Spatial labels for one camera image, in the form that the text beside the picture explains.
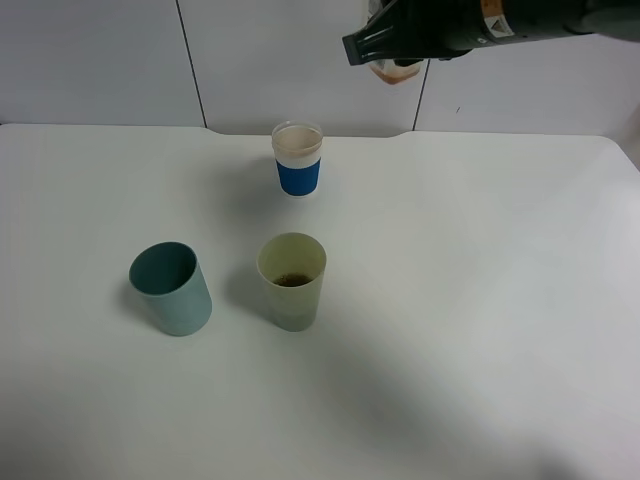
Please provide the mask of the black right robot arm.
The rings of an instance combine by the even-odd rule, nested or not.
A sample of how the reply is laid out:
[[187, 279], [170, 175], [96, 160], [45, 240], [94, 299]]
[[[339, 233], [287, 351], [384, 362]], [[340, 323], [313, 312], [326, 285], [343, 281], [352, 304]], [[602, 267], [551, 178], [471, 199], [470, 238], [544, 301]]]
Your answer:
[[342, 38], [349, 64], [391, 60], [405, 67], [475, 49], [598, 34], [637, 43], [637, 0], [386, 1]]

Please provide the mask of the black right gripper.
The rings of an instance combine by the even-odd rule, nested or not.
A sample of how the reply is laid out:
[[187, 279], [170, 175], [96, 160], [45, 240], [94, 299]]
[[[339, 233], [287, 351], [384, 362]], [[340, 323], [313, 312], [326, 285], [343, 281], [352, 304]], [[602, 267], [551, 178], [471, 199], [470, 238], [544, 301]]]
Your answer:
[[488, 46], [479, 1], [390, 1], [342, 38], [351, 66], [452, 60]]

